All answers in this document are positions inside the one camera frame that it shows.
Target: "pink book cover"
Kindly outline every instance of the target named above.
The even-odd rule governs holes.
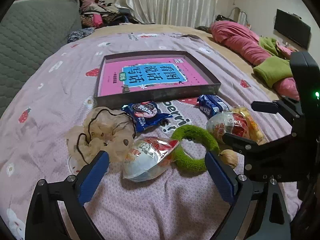
[[[208,85],[184,57],[104,62],[98,97],[170,87]]]

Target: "pink bedsheet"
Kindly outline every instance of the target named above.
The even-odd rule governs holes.
[[[71,127],[82,125],[91,111],[87,101],[94,95],[97,75],[87,73],[100,66],[104,55],[137,50],[187,51],[219,79],[218,95],[229,105],[251,109],[250,103],[254,100],[269,101],[250,77],[200,38],[172,33],[145,37],[145,33],[124,33],[82,39],[63,46],[46,59],[2,115],[0,215],[19,239],[24,239],[24,223],[37,181],[43,178],[49,183],[61,181],[73,173],[65,133]],[[242,80],[249,86],[241,86]],[[163,113],[171,113],[174,118],[147,130],[141,137],[169,138],[184,123],[181,120],[205,128],[208,118],[194,105],[177,100],[157,104]],[[252,117],[268,140],[291,131],[291,126],[279,114],[252,111]],[[188,140],[183,140],[182,145],[194,158],[204,157],[202,145]],[[243,169],[244,158],[239,155],[235,171],[242,173]],[[296,183],[279,185],[292,218],[301,203]],[[212,236],[229,205],[221,199],[208,172],[190,177],[172,164],[158,178],[134,183],[122,178],[121,165],[111,163],[85,208],[106,240],[201,240]],[[71,238],[78,239],[63,204],[60,209]],[[251,216],[247,217],[246,226]],[[246,226],[237,239],[244,238]]]

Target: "quilted cover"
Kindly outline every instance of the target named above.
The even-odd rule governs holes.
[[[0,117],[44,60],[81,29],[76,0],[14,3],[0,23]]]

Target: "blue gripper pad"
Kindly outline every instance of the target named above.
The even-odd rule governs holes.
[[[210,152],[207,152],[204,157],[204,163],[222,199],[232,205],[235,200],[235,189],[221,168],[219,161],[217,161]]]
[[[108,166],[109,155],[108,153],[104,152],[80,186],[78,200],[82,206],[84,203],[87,203],[91,200],[103,175],[106,173]]]

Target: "green fuzzy hair tie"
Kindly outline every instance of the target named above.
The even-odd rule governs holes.
[[[181,142],[183,138],[194,138],[196,142],[201,143],[207,151],[219,152],[219,146],[217,141],[212,135],[205,129],[200,127],[185,124],[177,128],[171,136],[172,139]],[[192,159],[185,154],[181,144],[173,151],[173,160],[178,168],[184,171],[199,173],[207,170],[204,164],[204,158]]]

